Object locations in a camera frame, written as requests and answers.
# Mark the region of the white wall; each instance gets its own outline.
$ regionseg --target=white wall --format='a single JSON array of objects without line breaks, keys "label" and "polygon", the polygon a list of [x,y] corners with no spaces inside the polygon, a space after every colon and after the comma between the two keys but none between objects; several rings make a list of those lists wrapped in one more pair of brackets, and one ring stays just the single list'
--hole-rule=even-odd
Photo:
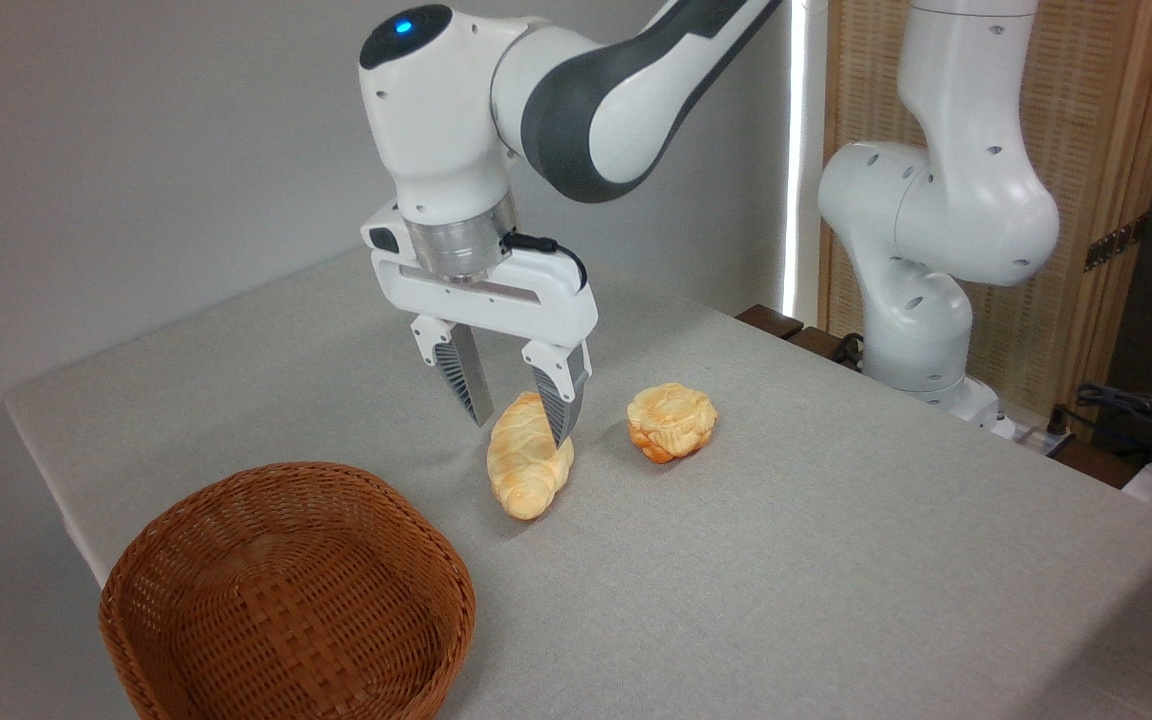
[{"label": "white wall", "polygon": [[[655,5],[458,3],[548,15],[600,41]],[[357,51],[403,6],[0,0],[0,717],[132,717],[97,631],[99,591],[3,393],[358,245],[392,184]],[[589,209],[520,173],[526,228],[723,311],[776,306],[785,15],[639,191]]]}]

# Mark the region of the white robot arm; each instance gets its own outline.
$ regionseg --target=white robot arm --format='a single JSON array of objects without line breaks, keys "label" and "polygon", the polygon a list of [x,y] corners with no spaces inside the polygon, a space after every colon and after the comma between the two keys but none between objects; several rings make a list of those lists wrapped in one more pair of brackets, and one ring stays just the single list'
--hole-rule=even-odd
[{"label": "white robot arm", "polygon": [[914,0],[899,90],[929,149],[859,142],[820,181],[865,314],[864,372],[1010,434],[967,377],[972,306],[950,275],[1014,286],[1056,245],[1056,203],[1020,132],[1020,78],[1038,0]]},{"label": "white robot arm", "polygon": [[387,300],[417,314],[426,364],[483,424],[492,414],[471,327],[529,340],[559,444],[590,374],[598,323],[584,270],[520,236],[506,173],[521,156],[574,200],[613,200],[655,167],[688,111],[780,0],[673,0],[636,37],[599,46],[540,18],[424,5],[359,54],[362,94],[397,200],[362,230]]}]

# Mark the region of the brown woven basket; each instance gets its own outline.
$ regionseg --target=brown woven basket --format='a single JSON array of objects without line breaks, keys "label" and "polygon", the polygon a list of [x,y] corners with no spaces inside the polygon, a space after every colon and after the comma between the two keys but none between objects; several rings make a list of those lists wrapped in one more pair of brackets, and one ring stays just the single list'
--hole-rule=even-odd
[{"label": "brown woven basket", "polygon": [[100,627],[141,717],[433,717],[470,647],[465,562],[344,465],[244,470],[152,521]]}]

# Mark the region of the bread roll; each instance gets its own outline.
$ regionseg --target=bread roll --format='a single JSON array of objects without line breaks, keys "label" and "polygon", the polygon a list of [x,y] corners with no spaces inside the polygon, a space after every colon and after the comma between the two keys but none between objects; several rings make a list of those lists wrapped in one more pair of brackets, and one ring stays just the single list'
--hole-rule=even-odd
[{"label": "bread roll", "polygon": [[539,518],[567,484],[575,456],[571,438],[554,450],[540,395],[522,393],[506,407],[492,429],[488,444],[492,493],[513,518]]},{"label": "bread roll", "polygon": [[654,462],[684,457],[707,446],[718,422],[708,395],[677,382],[637,393],[626,414],[630,441]]}]

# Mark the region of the table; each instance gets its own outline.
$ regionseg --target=table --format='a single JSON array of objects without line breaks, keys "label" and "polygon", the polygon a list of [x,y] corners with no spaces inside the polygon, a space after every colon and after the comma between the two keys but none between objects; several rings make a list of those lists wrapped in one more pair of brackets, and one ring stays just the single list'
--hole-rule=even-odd
[{"label": "table", "polygon": [[[612,270],[548,514],[509,520],[478,429],[364,251],[14,389],[104,579],[159,511],[266,462],[374,471],[457,547],[473,647],[442,717],[1152,717],[1152,506]],[[497,407],[531,387],[483,334]],[[641,388],[721,419],[659,467]]]}]

